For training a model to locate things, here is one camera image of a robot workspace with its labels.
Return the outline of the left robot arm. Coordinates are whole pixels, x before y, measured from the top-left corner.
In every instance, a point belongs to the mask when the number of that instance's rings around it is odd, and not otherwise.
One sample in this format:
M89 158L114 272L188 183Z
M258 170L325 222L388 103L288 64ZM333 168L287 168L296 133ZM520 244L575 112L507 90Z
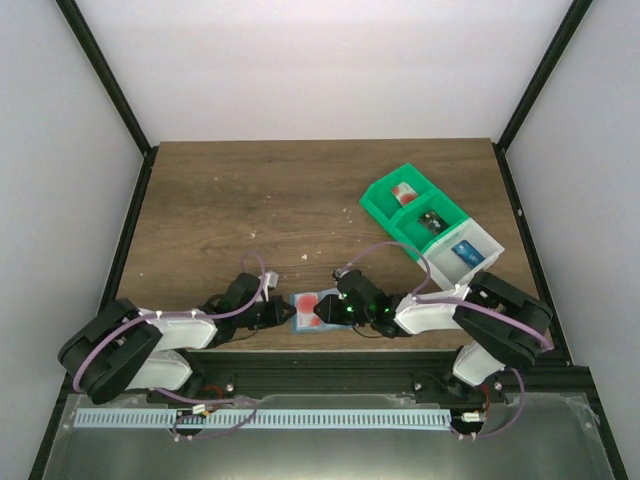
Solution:
M222 294L191 310L167 312L135 306L126 298L109 302L61 347L58 361L75 391L96 405L127 390L178 391L196 367L184 353L231 342L236 332L280 326L294 305L271 295L277 275L239 274Z

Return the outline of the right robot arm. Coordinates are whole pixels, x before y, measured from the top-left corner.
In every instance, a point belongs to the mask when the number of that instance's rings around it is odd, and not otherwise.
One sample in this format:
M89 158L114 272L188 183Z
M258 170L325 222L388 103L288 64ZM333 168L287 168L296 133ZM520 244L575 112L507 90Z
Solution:
M430 294L386 294L359 270L335 279L337 291L314 306L320 320L369 326L390 339L462 330L472 342L459 351L450 376L470 387L506 368L529 369L539 354L553 349L547 337L550 307L489 272Z

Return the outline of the red circle card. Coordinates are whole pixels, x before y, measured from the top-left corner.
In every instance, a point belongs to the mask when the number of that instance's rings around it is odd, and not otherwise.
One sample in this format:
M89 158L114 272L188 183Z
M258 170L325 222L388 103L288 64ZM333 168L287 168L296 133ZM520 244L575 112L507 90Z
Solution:
M318 301L317 293L301 293L295 296L295 327L297 330L312 330L321 326L321 319L314 312Z
M418 197L418 193L406 182L401 182L391 189L391 193L398 203L404 207Z

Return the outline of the blue card holder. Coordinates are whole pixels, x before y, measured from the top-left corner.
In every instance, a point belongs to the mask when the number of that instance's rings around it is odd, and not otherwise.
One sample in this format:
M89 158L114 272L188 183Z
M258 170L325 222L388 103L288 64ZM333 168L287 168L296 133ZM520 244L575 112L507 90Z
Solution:
M303 292L303 293L317 293L319 300L321 300L326 295L338 294L338 291L335 288L333 288L333 289L323 290L323 291L319 291L319 292ZM297 294L301 294L301 293L294 293L294 294L291 294L289 296L289 303L290 304L294 305L294 298L295 298L295 296ZM296 315L291 319L291 324L292 324L292 332L296 333L296 334L301 334L301 333L320 333L320 332L325 332L325 331L349 330L348 326L327 324L327 323L323 323L322 321L321 321L321 326L319 328L317 328L317 329L297 330L296 327L295 327L295 318L296 318Z

